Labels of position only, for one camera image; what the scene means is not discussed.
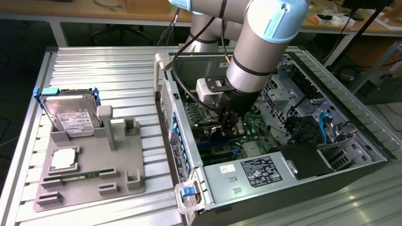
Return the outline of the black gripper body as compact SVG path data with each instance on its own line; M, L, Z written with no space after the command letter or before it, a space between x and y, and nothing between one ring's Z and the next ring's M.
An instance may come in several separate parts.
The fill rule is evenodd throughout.
M247 93L236 89L224 91L220 99L223 111L246 115L256 102L258 96L259 92Z

